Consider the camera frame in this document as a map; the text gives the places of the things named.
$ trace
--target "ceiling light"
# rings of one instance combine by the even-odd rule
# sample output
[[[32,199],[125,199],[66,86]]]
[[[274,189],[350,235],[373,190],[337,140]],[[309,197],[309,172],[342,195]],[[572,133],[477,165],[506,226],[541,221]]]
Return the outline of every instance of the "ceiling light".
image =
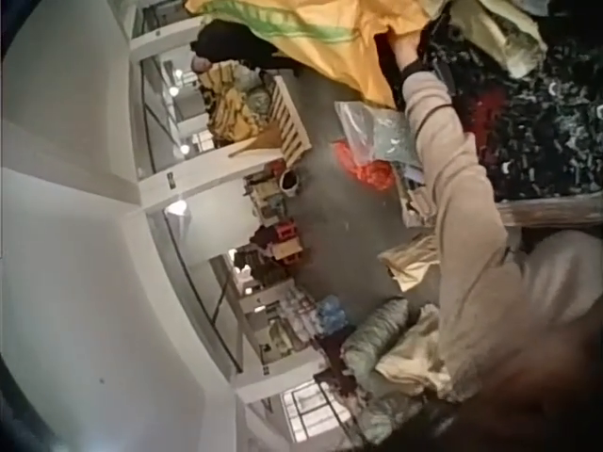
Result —
[[[177,215],[178,217],[183,217],[187,208],[188,206],[185,200],[178,200],[166,207],[166,212]]]

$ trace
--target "bucket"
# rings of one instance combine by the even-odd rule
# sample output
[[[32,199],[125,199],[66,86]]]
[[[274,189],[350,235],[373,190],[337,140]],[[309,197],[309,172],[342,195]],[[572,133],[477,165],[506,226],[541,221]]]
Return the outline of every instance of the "bucket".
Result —
[[[298,178],[298,175],[293,172],[293,170],[288,169],[281,174],[281,178],[279,179],[279,187],[288,198],[293,198],[297,194],[299,186],[300,179]]]

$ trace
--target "dark jacket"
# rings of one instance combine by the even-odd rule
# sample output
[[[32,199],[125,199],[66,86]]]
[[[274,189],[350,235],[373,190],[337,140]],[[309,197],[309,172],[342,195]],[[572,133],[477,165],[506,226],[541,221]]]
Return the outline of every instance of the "dark jacket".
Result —
[[[263,67],[276,52],[276,47],[255,36],[246,25],[220,20],[205,26],[190,49],[212,63],[234,59],[246,61],[251,67]]]

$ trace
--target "yellow blanket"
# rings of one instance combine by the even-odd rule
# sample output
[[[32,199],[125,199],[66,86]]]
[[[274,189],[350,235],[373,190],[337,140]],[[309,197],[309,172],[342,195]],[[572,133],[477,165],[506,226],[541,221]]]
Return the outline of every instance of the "yellow blanket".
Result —
[[[373,38],[388,28],[416,32],[428,21],[418,0],[188,0],[186,7],[243,23],[289,57],[390,107]]]
[[[209,114],[207,129],[214,137],[232,142],[258,136],[264,125],[248,107],[246,94],[233,85],[236,64],[217,64],[199,77]]]
[[[438,322],[438,308],[424,306],[416,324],[377,363],[377,371],[408,396],[431,389],[446,398],[451,390],[450,374],[438,354]]]

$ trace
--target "red cloth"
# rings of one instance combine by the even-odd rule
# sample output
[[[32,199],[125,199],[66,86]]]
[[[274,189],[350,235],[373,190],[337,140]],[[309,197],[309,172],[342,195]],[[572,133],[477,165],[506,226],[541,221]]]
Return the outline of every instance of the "red cloth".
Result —
[[[333,146],[341,166],[360,182],[379,191],[387,190],[394,184],[394,172],[389,163],[375,160],[367,165],[356,165],[348,143],[340,140],[333,143]]]
[[[501,88],[486,91],[471,108],[471,125],[468,132],[475,135],[475,144],[480,162],[483,165],[495,165],[497,162],[493,150],[488,149],[488,135],[497,122],[497,116],[505,106],[507,99]]]

